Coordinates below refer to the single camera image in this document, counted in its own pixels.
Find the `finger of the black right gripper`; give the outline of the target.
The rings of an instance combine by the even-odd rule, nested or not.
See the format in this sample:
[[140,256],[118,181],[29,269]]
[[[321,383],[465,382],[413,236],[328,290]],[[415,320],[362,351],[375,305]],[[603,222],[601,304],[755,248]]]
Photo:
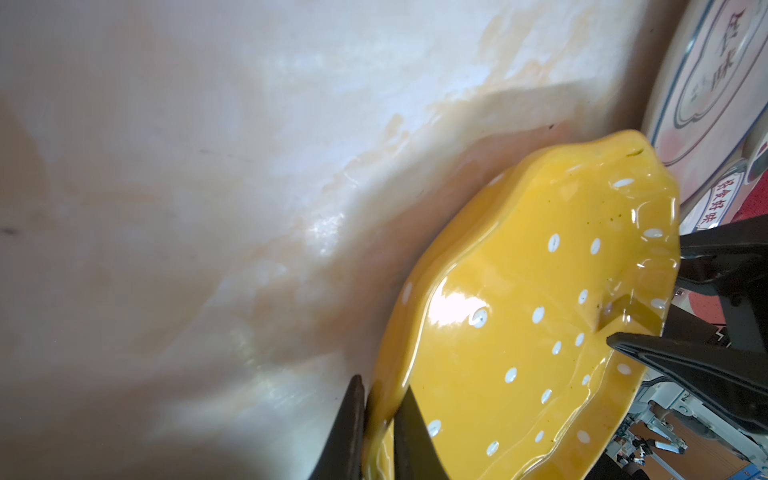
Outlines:
[[767,352],[767,217],[680,237],[676,285],[719,299],[731,346]]
[[633,333],[615,333],[607,345],[670,378],[731,424],[767,432],[765,354]]

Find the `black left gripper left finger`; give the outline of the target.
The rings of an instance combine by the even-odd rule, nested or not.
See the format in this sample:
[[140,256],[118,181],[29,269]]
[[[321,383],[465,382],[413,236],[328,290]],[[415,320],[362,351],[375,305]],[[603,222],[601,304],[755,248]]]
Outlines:
[[310,480],[362,478],[362,442],[366,394],[362,377],[354,375],[337,412]]

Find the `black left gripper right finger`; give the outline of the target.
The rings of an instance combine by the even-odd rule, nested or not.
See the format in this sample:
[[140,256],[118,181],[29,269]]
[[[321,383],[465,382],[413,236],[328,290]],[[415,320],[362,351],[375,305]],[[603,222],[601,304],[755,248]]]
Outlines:
[[397,480],[448,479],[411,388],[396,412],[393,437]]

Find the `yellow white-dotted plate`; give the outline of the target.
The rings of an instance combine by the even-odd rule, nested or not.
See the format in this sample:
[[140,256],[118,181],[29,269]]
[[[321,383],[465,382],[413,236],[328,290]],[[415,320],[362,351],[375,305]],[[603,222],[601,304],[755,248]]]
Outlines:
[[394,475],[412,393],[452,479],[582,479],[645,369],[680,262],[678,185],[634,130],[538,150],[494,178],[409,274],[380,345],[362,473]]

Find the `white plate with cloud emblem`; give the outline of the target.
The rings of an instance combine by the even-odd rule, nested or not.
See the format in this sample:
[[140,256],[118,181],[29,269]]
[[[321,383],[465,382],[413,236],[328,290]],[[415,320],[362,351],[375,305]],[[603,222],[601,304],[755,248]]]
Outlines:
[[679,184],[681,233],[733,220],[767,173],[766,2],[689,2],[642,132]]

